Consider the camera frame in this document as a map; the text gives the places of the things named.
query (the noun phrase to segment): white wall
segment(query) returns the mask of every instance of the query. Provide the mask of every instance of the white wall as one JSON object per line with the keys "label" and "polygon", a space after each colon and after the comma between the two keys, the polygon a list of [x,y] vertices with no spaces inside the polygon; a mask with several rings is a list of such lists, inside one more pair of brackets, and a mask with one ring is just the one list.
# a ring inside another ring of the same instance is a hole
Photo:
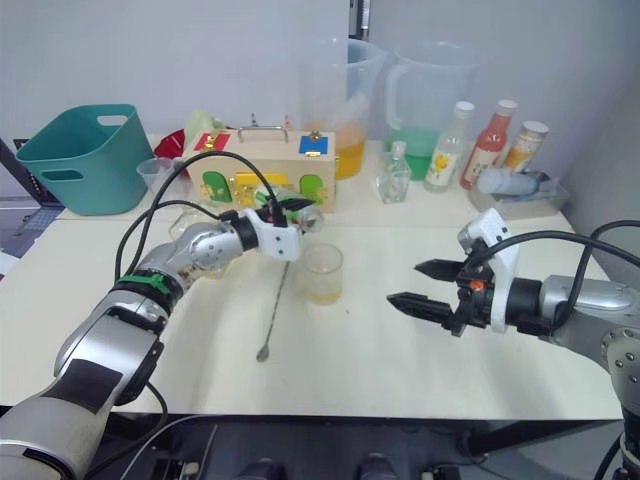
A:
{"label": "white wall", "polygon": [[[637,0],[372,0],[370,40],[474,45],[489,57],[470,100],[476,135],[500,98],[551,128],[535,166],[562,176],[593,136],[640,61]],[[383,135],[379,102],[372,133]]]}
{"label": "white wall", "polygon": [[0,136],[91,103],[132,103],[154,133],[197,107],[235,125],[295,120],[296,61],[316,38],[346,40],[348,12],[346,0],[2,0]]}
{"label": "white wall", "polygon": [[[586,144],[563,182],[571,193],[564,213],[576,231],[590,234],[603,223],[640,220],[639,125],[640,68],[604,128]],[[602,239],[640,255],[637,228],[613,230]],[[640,270],[606,254],[595,256],[613,280],[640,290]]]}

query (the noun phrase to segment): metal handle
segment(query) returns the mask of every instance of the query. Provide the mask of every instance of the metal handle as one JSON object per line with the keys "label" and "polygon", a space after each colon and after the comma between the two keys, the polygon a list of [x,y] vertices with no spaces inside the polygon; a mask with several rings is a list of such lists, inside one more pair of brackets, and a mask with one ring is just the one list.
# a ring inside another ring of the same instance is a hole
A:
{"label": "metal handle", "polygon": [[246,130],[251,130],[251,131],[258,131],[258,130],[263,130],[263,131],[281,131],[284,134],[284,141],[289,143],[289,134],[287,133],[287,130],[284,127],[240,127],[238,128],[238,140],[240,140],[240,143],[244,142],[244,139],[242,138],[242,132],[246,131]]}

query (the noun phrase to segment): black cable wire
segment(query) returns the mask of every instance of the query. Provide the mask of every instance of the black cable wire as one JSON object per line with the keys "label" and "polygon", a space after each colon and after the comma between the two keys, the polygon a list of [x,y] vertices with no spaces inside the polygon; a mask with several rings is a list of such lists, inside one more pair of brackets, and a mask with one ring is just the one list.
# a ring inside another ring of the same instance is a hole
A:
{"label": "black cable wire", "polygon": [[149,430],[147,433],[145,433],[143,436],[132,441],[126,447],[123,447],[122,449],[118,450],[116,453],[109,455],[102,462],[100,462],[98,465],[96,465],[91,470],[89,470],[89,472],[85,476],[85,479],[89,479],[96,476],[105,468],[117,462],[125,455],[131,453],[131,451],[135,450],[136,447],[139,447],[140,445],[145,443],[148,439],[153,437],[156,434],[156,432],[162,429],[162,427],[164,427],[164,424],[167,423],[167,419],[169,418],[169,409],[167,407],[167,402],[165,401],[162,394],[158,391],[158,389],[156,389],[156,387],[154,387],[151,384],[151,382],[147,382],[146,386],[149,389],[149,391],[153,393],[153,395],[156,397],[156,399],[158,400],[158,403],[160,404],[160,408],[162,409],[162,414],[160,415],[160,419],[158,420],[158,423],[156,423],[153,426],[153,428]]}
{"label": "black cable wire", "polygon": [[[220,217],[214,213],[211,213],[209,210],[207,210],[204,207],[201,207],[200,205],[197,205],[195,203],[192,202],[188,202],[186,200],[168,200],[166,202],[162,202],[159,203],[156,210],[159,210],[161,208],[164,207],[168,207],[170,205],[186,205],[188,207],[194,208],[202,213],[204,213],[205,215],[208,215],[209,217],[213,218],[214,220],[219,220]],[[138,218],[136,218],[134,220],[134,222],[129,226],[129,228],[127,229],[127,231],[124,233],[124,235],[122,236],[122,240],[120,240],[120,244],[118,245],[118,251],[116,252],[116,266],[115,266],[115,278],[114,278],[114,282],[117,282],[120,279],[120,271],[122,268],[122,254],[124,252],[124,247],[127,245],[127,241],[129,240],[129,237],[131,236],[131,234],[134,232],[134,230],[138,227],[138,225],[140,225],[142,223],[142,221],[147,218],[147,215],[149,215],[151,209],[149,210],[145,210],[144,213],[142,213],[142,215],[140,215]]]}
{"label": "black cable wire", "polygon": [[133,260],[131,261],[131,265],[129,265],[129,268],[125,272],[126,275],[131,274],[131,272],[133,272],[133,270],[135,269],[136,265],[140,261],[140,256],[142,255],[142,250],[144,249],[144,244],[147,241],[147,235],[149,234],[149,228],[151,226],[151,220],[153,218],[153,214],[158,209],[158,204],[160,203],[160,199],[162,198],[162,195],[164,195],[164,192],[166,192],[166,190],[167,190],[167,188],[169,188],[169,185],[171,184],[171,182],[178,175],[180,175],[183,170],[185,170],[188,166],[192,165],[193,163],[197,162],[198,160],[202,160],[203,158],[207,158],[207,157],[229,157],[229,158],[234,158],[234,159],[238,160],[241,163],[244,163],[253,173],[256,174],[258,179],[260,179],[260,181],[262,182],[264,187],[267,189],[267,192],[269,193],[269,196],[271,197],[271,199],[273,201],[273,212],[272,213],[273,213],[273,223],[274,223],[274,225],[276,225],[276,226],[286,225],[286,220],[284,219],[284,214],[282,212],[282,207],[280,206],[280,202],[278,201],[278,198],[276,197],[275,193],[273,192],[273,189],[271,188],[271,185],[269,185],[269,182],[267,181],[267,179],[264,177],[262,172],[260,172],[260,170],[258,170],[256,168],[256,166],[253,163],[251,163],[249,160],[244,158],[242,155],[238,155],[237,153],[232,153],[232,152],[225,152],[225,151],[220,151],[220,150],[212,150],[210,152],[199,153],[199,154],[194,155],[193,157],[191,157],[186,162],[181,163],[179,166],[177,166],[176,169],[171,173],[171,175],[169,175],[169,177],[167,177],[167,179],[162,184],[162,186],[158,189],[158,193],[156,193],[156,196],[153,197],[153,201],[151,202],[151,205],[149,206],[149,213],[146,216],[146,220],[144,222],[144,226],[142,227],[142,232],[140,233],[140,241],[138,242],[138,248],[136,249],[136,253],[133,256]]}
{"label": "black cable wire", "polygon": [[[618,220],[616,222],[606,223],[596,228],[591,234],[591,238],[597,239],[604,232],[620,227],[640,227],[640,220]],[[571,286],[571,292],[569,293],[567,302],[560,308],[559,315],[553,323],[552,332],[567,323],[567,320],[571,316],[571,312],[573,312],[578,301],[578,297],[580,296],[580,290],[582,289],[582,283],[584,281],[587,265],[589,264],[592,252],[593,247],[589,245],[584,247],[582,256],[580,257],[580,262],[578,263],[578,269],[576,270],[573,284]]]}
{"label": "black cable wire", "polygon": [[598,470],[596,470],[593,480],[604,480],[604,476],[607,473],[607,470],[609,470],[609,466],[611,465],[611,462],[613,462],[613,458],[618,453],[618,450],[620,450],[621,436],[622,435],[618,435],[609,447],[609,450],[607,450],[607,454],[602,459],[602,462],[600,462],[600,466],[598,467]]}
{"label": "black cable wire", "polygon": [[530,242],[532,240],[541,240],[541,239],[556,239],[556,240],[565,240],[567,242],[581,243],[582,245],[588,245],[592,248],[597,248],[598,250],[605,251],[611,255],[622,258],[632,265],[640,268],[640,257],[633,255],[632,253],[627,252],[619,247],[611,245],[606,242],[602,242],[600,240],[595,240],[590,237],[585,237],[584,235],[578,235],[577,233],[570,232],[562,232],[556,230],[541,230],[539,232],[530,232],[523,233],[521,235],[515,235],[513,237],[507,238],[492,247],[487,248],[486,250],[482,250],[476,254],[470,256],[466,263],[467,267],[475,267],[481,265],[483,262],[489,260],[496,253],[504,250],[505,248],[512,247],[518,243]]}

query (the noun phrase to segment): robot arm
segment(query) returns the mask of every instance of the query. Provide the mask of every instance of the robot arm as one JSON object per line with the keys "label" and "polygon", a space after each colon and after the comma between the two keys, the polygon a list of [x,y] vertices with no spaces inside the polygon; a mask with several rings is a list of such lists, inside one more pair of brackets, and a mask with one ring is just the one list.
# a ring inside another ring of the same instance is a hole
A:
{"label": "robot arm", "polygon": [[[507,238],[510,232],[495,210],[467,225],[458,240],[468,255]],[[626,285],[585,280],[574,311],[558,326],[573,278],[550,276],[544,282],[518,278],[517,245],[499,251],[486,264],[430,260],[416,270],[455,282],[460,300],[455,312],[423,295],[399,293],[387,299],[400,311],[462,335],[467,325],[504,332],[508,325],[583,355],[611,375],[625,419],[621,439],[628,477],[640,479],[640,293]]]}
{"label": "robot arm", "polygon": [[[299,202],[291,210],[311,203]],[[83,478],[111,408],[135,400],[146,385],[163,350],[160,334],[193,282],[254,248],[298,257],[300,225],[269,220],[264,207],[191,225],[122,277],[63,344],[54,382],[0,419],[0,477]]]}

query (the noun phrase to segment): measuring cup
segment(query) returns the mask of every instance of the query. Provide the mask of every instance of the measuring cup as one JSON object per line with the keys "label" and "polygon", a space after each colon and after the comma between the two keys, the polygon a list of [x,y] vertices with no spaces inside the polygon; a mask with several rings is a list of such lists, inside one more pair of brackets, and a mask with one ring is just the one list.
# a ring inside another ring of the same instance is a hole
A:
{"label": "measuring cup", "polygon": [[418,42],[395,49],[398,63],[386,79],[388,145],[407,144],[411,179],[423,180],[453,106],[466,99],[484,56],[449,42]]}
{"label": "measuring cup", "polygon": [[339,49],[339,43],[325,42],[305,62],[301,107],[305,130],[336,132],[336,178],[342,179],[362,168],[371,95],[387,52],[354,39],[346,58]]}

